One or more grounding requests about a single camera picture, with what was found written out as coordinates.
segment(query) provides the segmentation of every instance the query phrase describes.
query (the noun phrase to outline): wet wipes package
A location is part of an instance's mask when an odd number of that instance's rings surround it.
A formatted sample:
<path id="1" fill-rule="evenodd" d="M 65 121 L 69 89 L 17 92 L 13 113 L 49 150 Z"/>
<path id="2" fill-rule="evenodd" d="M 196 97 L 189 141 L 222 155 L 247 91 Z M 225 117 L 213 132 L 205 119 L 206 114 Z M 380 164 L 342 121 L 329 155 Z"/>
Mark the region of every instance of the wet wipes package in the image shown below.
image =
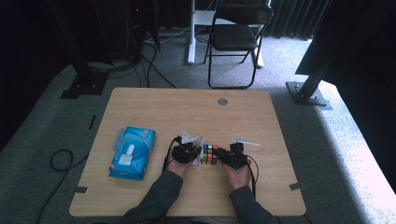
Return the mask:
<path id="1" fill-rule="evenodd" d="M 154 142 L 153 130 L 136 127 L 120 130 L 114 144 L 115 155 L 108 168 L 110 176 L 142 180 Z"/>

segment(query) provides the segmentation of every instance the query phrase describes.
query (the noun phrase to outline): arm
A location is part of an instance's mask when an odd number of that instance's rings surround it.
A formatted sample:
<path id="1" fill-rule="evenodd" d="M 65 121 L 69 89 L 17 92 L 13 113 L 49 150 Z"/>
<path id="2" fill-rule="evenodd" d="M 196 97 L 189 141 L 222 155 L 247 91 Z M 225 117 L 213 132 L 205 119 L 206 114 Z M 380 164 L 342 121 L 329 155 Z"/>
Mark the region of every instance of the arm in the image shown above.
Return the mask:
<path id="1" fill-rule="evenodd" d="M 177 200 L 183 179 L 192 162 L 182 164 L 169 156 L 166 170 L 152 184 L 142 202 L 122 217 L 120 224 L 136 223 L 166 216 Z"/>
<path id="2" fill-rule="evenodd" d="M 273 223 L 273 215 L 256 202 L 249 186 L 233 190 L 230 199 L 239 224 Z"/>
<path id="3" fill-rule="evenodd" d="M 230 194 L 233 208 L 239 224 L 272 223 L 273 216 L 256 202 L 248 186 L 250 171 L 247 166 L 234 170 L 231 166 L 221 163 L 233 190 Z"/>

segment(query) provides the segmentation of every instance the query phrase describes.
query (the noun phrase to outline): table hole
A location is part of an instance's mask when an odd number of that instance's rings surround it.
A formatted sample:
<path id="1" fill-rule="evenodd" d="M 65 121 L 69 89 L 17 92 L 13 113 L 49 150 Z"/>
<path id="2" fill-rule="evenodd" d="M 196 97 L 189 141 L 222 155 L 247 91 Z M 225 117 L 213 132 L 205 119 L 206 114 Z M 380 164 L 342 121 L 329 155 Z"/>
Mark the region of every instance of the table hole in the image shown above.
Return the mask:
<path id="1" fill-rule="evenodd" d="M 219 98 L 219 99 L 218 99 L 218 104 L 219 104 L 219 105 L 227 105 L 227 104 L 228 104 L 228 101 L 227 101 L 227 99 Z"/>

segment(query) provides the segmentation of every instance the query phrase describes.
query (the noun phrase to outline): hand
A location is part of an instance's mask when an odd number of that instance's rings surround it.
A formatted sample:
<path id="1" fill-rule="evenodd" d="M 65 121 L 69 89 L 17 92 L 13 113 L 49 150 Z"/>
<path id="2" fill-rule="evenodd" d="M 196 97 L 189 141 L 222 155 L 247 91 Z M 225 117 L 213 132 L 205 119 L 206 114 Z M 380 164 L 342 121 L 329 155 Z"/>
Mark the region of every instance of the hand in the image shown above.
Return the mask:
<path id="1" fill-rule="evenodd" d="M 184 179 L 187 171 L 192 165 L 192 161 L 189 163 L 180 163 L 177 160 L 175 160 L 175 158 L 172 157 L 172 151 L 173 149 L 169 152 L 168 166 L 166 167 L 166 170 L 171 171 L 177 174 L 178 176 L 180 176 L 182 179 Z"/>
<path id="2" fill-rule="evenodd" d="M 245 165 L 238 170 L 233 169 L 233 167 L 221 162 L 221 167 L 224 169 L 228 177 L 228 184 L 232 190 L 248 186 L 251 178 L 248 166 Z"/>

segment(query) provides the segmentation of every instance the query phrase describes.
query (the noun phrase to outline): person's left hand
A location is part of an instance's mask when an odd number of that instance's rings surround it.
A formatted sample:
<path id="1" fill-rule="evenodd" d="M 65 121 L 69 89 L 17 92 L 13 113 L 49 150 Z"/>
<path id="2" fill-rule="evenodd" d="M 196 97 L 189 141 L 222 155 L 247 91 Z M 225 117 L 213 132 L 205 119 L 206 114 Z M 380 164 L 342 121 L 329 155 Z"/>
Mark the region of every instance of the person's left hand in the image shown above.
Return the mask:
<path id="1" fill-rule="evenodd" d="M 172 151 L 173 149 L 169 153 L 168 166 L 166 167 L 166 170 L 171 171 L 184 179 L 187 171 L 192 165 L 192 161 L 189 163 L 180 163 L 172 157 Z"/>

